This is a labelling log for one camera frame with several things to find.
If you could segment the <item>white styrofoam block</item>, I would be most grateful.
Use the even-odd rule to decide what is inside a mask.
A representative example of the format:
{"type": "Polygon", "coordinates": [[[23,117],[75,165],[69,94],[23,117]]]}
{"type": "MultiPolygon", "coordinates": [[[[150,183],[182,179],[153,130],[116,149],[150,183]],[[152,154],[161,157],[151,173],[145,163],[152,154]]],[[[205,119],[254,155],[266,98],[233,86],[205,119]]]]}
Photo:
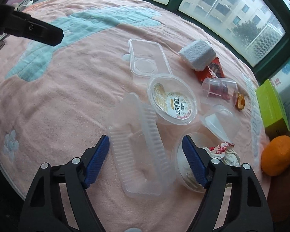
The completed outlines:
{"type": "Polygon", "coordinates": [[[213,46],[204,40],[196,40],[183,47],[179,55],[195,71],[203,71],[216,58],[213,46]]]}

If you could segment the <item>clear dome lid cup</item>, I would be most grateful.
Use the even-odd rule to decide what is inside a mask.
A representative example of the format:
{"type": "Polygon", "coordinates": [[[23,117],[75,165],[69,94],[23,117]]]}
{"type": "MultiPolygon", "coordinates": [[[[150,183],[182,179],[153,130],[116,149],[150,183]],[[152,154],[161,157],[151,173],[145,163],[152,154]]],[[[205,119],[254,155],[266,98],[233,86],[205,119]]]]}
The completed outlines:
{"type": "Polygon", "coordinates": [[[241,127],[241,122],[233,112],[222,105],[214,105],[200,120],[218,139],[230,143],[241,127]]]}

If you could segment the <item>red white paper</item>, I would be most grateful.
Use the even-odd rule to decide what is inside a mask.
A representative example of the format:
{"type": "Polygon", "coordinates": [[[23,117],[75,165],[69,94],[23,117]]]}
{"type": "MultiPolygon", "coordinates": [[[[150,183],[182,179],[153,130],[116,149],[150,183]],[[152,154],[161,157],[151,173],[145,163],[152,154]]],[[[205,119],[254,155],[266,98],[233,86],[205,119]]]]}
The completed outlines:
{"type": "Polygon", "coordinates": [[[233,150],[234,144],[230,142],[223,142],[216,147],[202,147],[210,155],[211,158],[217,158],[228,166],[241,166],[241,159],[239,155],[233,150]]]}

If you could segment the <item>large orange citrus fruit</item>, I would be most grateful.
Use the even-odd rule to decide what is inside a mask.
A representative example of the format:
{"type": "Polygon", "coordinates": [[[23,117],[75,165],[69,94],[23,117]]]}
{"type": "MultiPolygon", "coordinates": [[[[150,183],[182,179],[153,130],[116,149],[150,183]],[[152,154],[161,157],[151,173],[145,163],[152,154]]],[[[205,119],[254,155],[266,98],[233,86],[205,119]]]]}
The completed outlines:
{"type": "Polygon", "coordinates": [[[262,171],[275,177],[290,166],[290,137],[283,135],[275,137],[261,155],[262,171]]]}

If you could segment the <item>green cardboard box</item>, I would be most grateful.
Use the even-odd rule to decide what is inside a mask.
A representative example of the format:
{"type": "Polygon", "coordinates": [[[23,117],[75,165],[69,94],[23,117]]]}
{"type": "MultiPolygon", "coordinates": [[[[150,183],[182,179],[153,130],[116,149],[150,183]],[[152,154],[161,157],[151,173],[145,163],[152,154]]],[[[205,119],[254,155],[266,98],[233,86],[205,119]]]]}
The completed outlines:
{"type": "Polygon", "coordinates": [[[270,140],[290,131],[280,95],[269,79],[256,89],[261,118],[270,140]]]}

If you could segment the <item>green window frame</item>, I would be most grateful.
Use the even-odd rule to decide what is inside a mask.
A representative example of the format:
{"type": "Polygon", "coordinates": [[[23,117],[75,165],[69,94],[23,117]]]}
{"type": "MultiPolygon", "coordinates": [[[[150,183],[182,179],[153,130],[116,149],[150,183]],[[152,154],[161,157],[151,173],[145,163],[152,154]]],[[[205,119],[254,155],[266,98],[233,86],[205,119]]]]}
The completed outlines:
{"type": "Polygon", "coordinates": [[[200,26],[262,82],[290,61],[290,0],[144,0],[200,26]]]}

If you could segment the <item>round clear plastic bowl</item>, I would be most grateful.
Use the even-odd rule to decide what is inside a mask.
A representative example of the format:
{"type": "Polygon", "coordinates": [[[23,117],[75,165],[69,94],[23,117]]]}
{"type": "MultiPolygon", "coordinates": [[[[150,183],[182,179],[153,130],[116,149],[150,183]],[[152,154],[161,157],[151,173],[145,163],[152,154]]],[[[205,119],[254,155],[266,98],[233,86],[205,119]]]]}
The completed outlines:
{"type": "Polygon", "coordinates": [[[195,180],[182,149],[182,139],[185,135],[190,135],[195,145],[198,147],[216,147],[221,143],[221,141],[211,132],[206,132],[205,134],[200,132],[190,132],[182,135],[172,151],[172,161],[175,167],[176,178],[179,183],[191,191],[204,193],[205,189],[195,180]]]}

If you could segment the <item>orange peel piece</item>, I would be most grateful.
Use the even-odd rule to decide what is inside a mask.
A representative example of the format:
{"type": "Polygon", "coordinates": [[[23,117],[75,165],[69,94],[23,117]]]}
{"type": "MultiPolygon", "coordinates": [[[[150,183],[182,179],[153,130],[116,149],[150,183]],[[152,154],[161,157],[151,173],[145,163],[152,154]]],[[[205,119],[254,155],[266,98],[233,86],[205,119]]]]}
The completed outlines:
{"type": "Polygon", "coordinates": [[[243,110],[245,108],[245,104],[246,104],[245,97],[241,93],[238,92],[237,93],[237,101],[236,101],[235,107],[239,111],[241,111],[241,110],[243,110]]]}

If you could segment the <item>clear ribbed plastic clamshell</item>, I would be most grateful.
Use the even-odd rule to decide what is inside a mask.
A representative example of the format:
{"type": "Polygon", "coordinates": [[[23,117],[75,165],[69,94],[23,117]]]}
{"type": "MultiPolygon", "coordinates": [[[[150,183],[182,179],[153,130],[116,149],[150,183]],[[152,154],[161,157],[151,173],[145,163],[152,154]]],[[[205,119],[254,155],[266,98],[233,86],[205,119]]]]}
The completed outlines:
{"type": "Polygon", "coordinates": [[[129,93],[107,118],[107,134],[122,189],[129,197],[166,195],[175,169],[164,148],[154,109],[129,93]]]}

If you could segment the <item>clear rectangular plastic tray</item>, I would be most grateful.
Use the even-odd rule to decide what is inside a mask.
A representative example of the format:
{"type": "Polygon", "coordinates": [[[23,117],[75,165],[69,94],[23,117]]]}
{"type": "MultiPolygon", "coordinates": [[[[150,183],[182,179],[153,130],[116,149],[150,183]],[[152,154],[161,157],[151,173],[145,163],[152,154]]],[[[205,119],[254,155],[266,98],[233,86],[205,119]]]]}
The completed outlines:
{"type": "Polygon", "coordinates": [[[128,40],[130,70],[140,78],[150,78],[159,73],[172,74],[169,62],[159,43],[141,39],[128,40]]]}

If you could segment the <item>red snack wrapper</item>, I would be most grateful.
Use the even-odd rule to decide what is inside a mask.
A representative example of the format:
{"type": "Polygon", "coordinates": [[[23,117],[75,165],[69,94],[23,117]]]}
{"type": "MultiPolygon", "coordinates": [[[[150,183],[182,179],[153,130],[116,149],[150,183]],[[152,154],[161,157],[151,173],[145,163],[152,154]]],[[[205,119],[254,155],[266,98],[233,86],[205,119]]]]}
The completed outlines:
{"type": "Polygon", "coordinates": [[[216,57],[203,71],[195,71],[196,77],[200,83],[206,78],[224,78],[224,72],[218,57],[216,57]]]}

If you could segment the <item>clear plastic cup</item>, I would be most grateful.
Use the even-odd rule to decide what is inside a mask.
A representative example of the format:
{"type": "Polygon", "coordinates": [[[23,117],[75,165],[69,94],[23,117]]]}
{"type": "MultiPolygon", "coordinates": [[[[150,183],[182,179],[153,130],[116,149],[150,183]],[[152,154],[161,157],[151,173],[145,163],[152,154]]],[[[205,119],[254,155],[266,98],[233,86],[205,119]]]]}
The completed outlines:
{"type": "Polygon", "coordinates": [[[206,78],[201,86],[200,101],[207,105],[235,107],[238,98],[238,85],[230,78],[206,78]]]}

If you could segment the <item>round labelled plastic container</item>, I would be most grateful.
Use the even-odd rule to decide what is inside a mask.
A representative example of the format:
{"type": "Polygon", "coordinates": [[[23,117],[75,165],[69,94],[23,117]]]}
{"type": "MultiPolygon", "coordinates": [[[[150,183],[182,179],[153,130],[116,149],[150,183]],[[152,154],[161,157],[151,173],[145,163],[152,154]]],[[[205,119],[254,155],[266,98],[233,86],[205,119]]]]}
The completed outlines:
{"type": "Polygon", "coordinates": [[[164,125],[188,125],[197,116],[197,100],[191,88],[179,77],[159,73],[147,84],[147,97],[164,125]]]}

